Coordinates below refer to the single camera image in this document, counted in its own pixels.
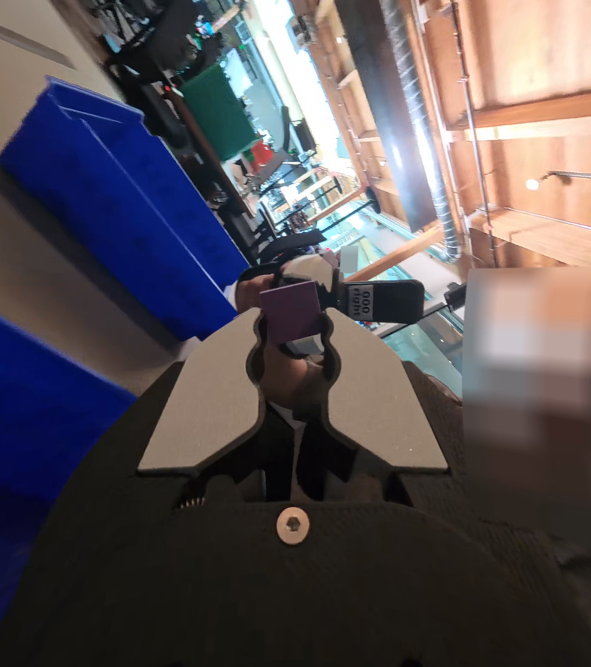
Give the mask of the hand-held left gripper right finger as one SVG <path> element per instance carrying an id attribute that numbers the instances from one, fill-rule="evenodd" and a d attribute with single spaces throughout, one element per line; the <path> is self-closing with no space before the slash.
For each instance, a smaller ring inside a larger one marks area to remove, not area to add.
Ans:
<path id="1" fill-rule="evenodd" d="M 325 311 L 333 377 L 326 430 L 350 453 L 342 474 L 443 473 L 449 465 L 398 355 L 341 312 Z"/>

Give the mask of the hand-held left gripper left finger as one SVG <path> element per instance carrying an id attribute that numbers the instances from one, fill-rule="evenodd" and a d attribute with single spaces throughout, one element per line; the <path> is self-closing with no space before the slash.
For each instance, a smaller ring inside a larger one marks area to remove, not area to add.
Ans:
<path id="1" fill-rule="evenodd" d="M 199 476 L 258 431 L 265 401 L 248 363 L 259 351 L 260 318 L 251 308 L 186 357 L 139 474 Z"/>

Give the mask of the purple wooden cube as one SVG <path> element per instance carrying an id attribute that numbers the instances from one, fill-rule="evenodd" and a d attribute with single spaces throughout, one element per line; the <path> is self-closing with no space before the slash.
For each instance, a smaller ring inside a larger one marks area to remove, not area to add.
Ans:
<path id="1" fill-rule="evenodd" d="M 271 344 L 281 346 L 321 334 L 323 318 L 315 281 L 268 289 L 259 298 Z"/>

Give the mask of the blue plastic bin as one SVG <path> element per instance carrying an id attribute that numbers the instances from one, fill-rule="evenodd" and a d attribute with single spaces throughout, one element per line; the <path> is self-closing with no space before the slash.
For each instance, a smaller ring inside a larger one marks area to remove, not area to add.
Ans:
<path id="1" fill-rule="evenodd" d="M 0 620 L 59 493 L 136 399 L 0 317 Z"/>
<path id="2" fill-rule="evenodd" d="M 143 113 L 46 82 L 0 167 L 174 337 L 233 321 L 225 290 L 249 263 Z"/>

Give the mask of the person's right hand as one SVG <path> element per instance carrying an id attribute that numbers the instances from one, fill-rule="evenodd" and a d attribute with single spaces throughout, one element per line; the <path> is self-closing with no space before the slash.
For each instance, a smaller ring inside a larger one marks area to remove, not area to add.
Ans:
<path id="1" fill-rule="evenodd" d="M 227 289 L 227 300 L 238 315 L 261 308 L 261 293 L 272 288 L 273 273 L 245 271 Z M 284 346 L 276 346 L 266 337 L 263 348 L 264 373 L 260 387 L 266 402 L 290 411 L 291 419 L 307 421 L 318 411 L 326 395 L 324 356 L 294 355 Z"/>

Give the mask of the green storage box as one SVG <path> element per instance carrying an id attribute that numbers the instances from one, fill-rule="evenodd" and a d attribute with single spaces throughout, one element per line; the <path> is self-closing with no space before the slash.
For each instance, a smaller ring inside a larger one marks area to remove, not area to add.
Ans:
<path id="1" fill-rule="evenodd" d="M 235 158 L 258 141 L 258 132 L 221 65 L 201 71 L 179 91 L 220 162 Z"/>

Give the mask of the black office chair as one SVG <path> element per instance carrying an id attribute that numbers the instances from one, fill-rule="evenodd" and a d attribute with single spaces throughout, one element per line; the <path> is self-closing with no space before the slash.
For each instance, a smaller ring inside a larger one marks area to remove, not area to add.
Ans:
<path id="1" fill-rule="evenodd" d="M 183 122 L 152 83 L 144 83 L 126 67 L 116 71 L 117 87 L 125 103 L 142 112 L 143 124 L 150 134 L 164 140 L 177 154 L 190 154 L 193 143 Z"/>

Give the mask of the grey flexible duct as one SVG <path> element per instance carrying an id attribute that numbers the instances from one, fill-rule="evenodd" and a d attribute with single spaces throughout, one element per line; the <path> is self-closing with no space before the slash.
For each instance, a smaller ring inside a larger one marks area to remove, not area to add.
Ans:
<path id="1" fill-rule="evenodd" d="M 430 189 L 433 208 L 442 227 L 446 262 L 457 262 L 461 258 L 458 232 L 439 159 L 433 144 L 425 97 L 419 82 L 416 59 L 409 42 L 400 2 L 380 1 L 380 7 L 391 53 L 400 79 L 400 88 L 406 101 L 409 120 L 416 139 L 419 158 Z"/>

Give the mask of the black rectangular duct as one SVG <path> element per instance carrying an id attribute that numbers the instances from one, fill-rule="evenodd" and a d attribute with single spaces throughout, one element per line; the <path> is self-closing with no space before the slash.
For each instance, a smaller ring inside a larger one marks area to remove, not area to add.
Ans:
<path id="1" fill-rule="evenodd" d="M 406 224 L 418 232 L 436 221 L 432 194 L 379 1 L 336 1 Z"/>

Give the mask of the wall lamp with bulb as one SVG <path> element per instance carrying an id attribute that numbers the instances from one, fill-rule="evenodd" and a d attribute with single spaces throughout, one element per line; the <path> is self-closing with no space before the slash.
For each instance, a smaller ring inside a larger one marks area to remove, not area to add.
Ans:
<path id="1" fill-rule="evenodd" d="M 531 178 L 525 182 L 525 187 L 530 191 L 537 191 L 541 184 L 548 179 L 558 179 L 565 186 L 572 183 L 573 180 L 591 180 L 591 172 L 580 171 L 561 171 L 554 170 L 544 173 L 539 178 Z"/>

